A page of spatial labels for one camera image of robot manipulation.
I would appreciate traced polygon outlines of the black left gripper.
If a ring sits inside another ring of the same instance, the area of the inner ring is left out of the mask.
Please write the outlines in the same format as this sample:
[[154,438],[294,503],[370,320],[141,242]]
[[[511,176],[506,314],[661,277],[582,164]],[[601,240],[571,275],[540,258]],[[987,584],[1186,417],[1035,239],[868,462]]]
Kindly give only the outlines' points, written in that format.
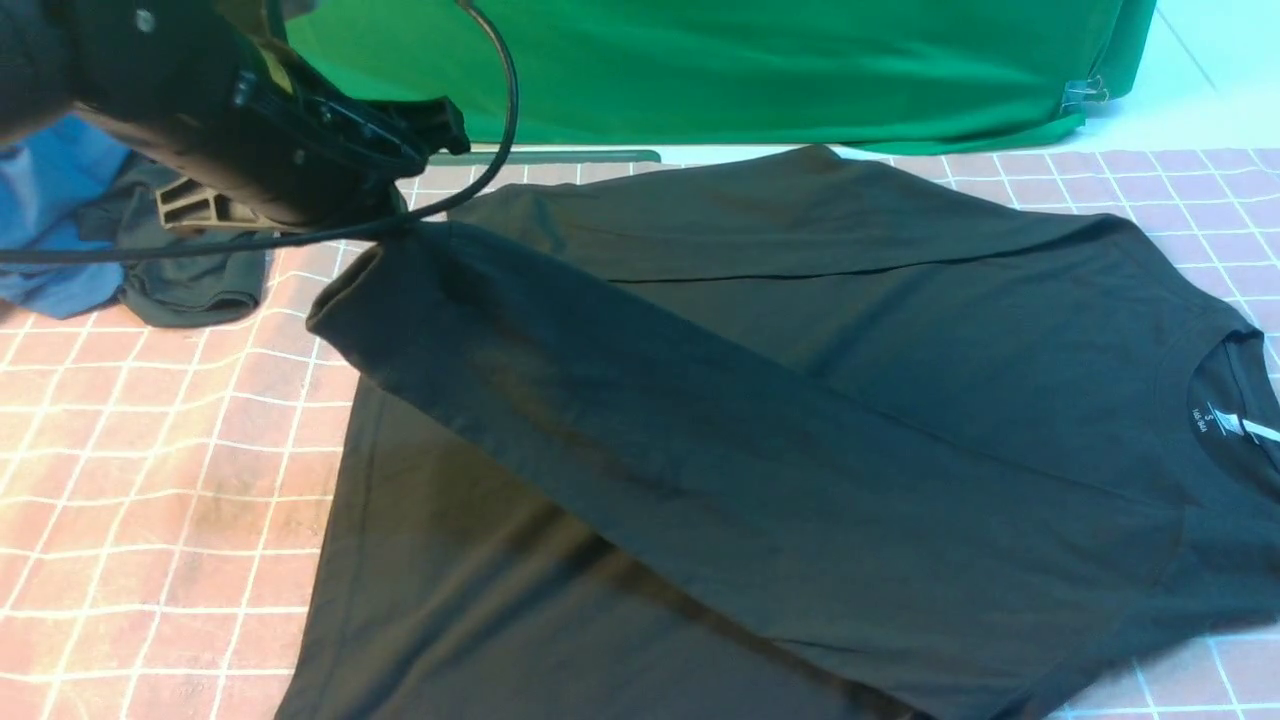
[[81,111],[177,178],[156,192],[180,233],[302,233],[402,211],[396,183],[471,143],[447,97],[356,100],[308,63],[248,40],[137,40],[90,65]]

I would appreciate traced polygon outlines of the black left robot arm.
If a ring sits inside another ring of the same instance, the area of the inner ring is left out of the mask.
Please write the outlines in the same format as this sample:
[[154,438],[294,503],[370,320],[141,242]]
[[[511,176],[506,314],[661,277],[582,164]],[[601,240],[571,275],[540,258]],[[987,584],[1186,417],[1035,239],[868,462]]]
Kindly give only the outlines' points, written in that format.
[[3,142],[73,111],[172,168],[161,223],[300,233],[401,211],[396,182],[471,149],[447,97],[349,96],[288,42],[294,1],[5,1]]

